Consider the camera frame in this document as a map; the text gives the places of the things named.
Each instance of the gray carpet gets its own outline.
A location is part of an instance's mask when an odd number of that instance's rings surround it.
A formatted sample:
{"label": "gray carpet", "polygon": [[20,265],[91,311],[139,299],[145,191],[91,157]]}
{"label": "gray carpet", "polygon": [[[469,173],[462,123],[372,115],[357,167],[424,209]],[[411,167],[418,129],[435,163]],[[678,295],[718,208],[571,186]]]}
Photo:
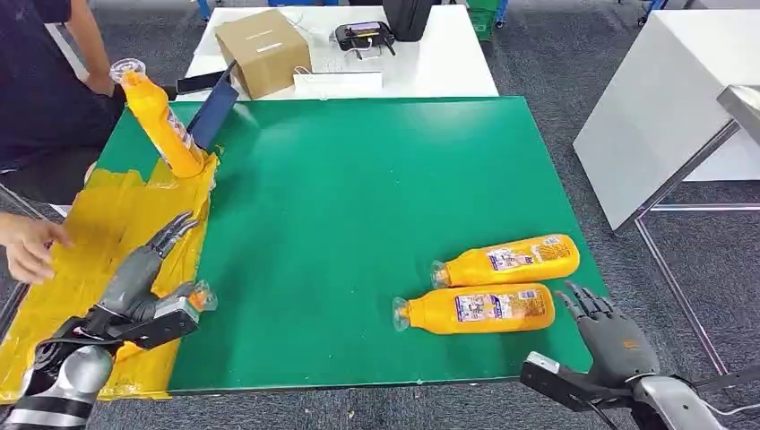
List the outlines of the gray carpet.
{"label": "gray carpet", "polygon": [[[145,60],[160,83],[184,74],[203,32],[192,5],[156,5],[149,0],[93,3],[112,58]],[[622,5],[614,0],[512,0],[506,26],[496,31],[486,52],[499,92],[527,98],[611,297],[641,324],[666,372],[699,379],[714,375],[713,370],[643,241],[634,231],[623,237],[610,234],[572,150],[575,136],[636,37],[641,7],[630,0]],[[687,185],[674,199],[726,194],[756,201],[758,190],[752,184]],[[756,214],[658,213],[647,218],[734,370],[760,364],[760,305],[753,300],[760,271],[754,258],[760,231],[753,226],[759,220]],[[0,299],[3,293],[0,288]],[[722,409],[755,403],[760,384],[707,399]],[[732,429],[758,429],[758,414],[739,414],[723,422]],[[626,412],[610,415],[621,429],[634,428]],[[222,428],[221,420],[235,423],[227,427],[232,429],[603,427],[593,414],[569,412],[518,383],[489,383],[120,400],[100,403],[90,428],[195,430]]]}

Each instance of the bottle cap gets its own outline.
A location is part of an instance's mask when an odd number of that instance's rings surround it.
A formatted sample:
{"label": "bottle cap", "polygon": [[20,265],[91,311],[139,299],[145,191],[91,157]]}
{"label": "bottle cap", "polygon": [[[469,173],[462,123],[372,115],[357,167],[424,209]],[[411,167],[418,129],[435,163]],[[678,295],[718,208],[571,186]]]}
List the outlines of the bottle cap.
{"label": "bottle cap", "polygon": [[195,284],[193,292],[187,296],[187,301],[199,311],[214,311],[219,303],[216,294],[205,280]]}
{"label": "bottle cap", "polygon": [[408,302],[401,297],[393,300],[393,327],[396,331],[404,331],[409,327]]}
{"label": "bottle cap", "polygon": [[451,277],[449,270],[446,269],[445,263],[433,262],[433,268],[430,271],[430,280],[433,281],[433,288],[451,287]]}
{"label": "bottle cap", "polygon": [[125,58],[111,65],[111,79],[119,85],[135,85],[133,80],[145,75],[145,63],[136,58]]}

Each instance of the robotic arm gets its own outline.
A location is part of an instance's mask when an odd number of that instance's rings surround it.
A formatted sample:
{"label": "robotic arm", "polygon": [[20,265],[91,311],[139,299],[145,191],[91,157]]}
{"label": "robotic arm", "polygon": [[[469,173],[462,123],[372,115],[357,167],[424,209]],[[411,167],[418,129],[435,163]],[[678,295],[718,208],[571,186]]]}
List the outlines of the robotic arm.
{"label": "robotic arm", "polygon": [[197,329],[210,294],[204,284],[184,283],[163,298],[151,293],[164,258],[198,224],[191,216],[178,215],[129,254],[83,318],[69,318],[37,345],[22,396],[2,429],[84,429],[125,341],[151,349]]}
{"label": "robotic arm", "polygon": [[578,324],[592,368],[579,374],[531,352],[521,383],[573,411],[593,410],[616,430],[603,409],[629,408],[636,424],[647,430],[724,428],[689,383],[660,375],[660,361],[633,320],[588,288],[568,286],[575,300],[558,295]]}

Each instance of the black bag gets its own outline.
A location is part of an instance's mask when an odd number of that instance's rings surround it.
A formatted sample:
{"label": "black bag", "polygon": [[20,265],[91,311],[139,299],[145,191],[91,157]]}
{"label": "black bag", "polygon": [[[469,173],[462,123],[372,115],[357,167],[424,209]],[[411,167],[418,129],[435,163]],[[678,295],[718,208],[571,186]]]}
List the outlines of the black bag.
{"label": "black bag", "polygon": [[422,39],[433,3],[434,0],[383,0],[388,26],[396,40],[416,42]]}

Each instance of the cardboard box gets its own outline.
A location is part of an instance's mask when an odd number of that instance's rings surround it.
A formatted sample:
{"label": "cardboard box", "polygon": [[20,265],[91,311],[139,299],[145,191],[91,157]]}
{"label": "cardboard box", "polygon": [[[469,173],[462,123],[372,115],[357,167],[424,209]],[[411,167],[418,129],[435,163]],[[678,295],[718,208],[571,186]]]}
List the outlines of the cardboard box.
{"label": "cardboard box", "polygon": [[227,65],[237,60],[232,73],[251,99],[293,85],[296,67],[311,72],[306,40],[276,9],[221,24],[216,39]]}

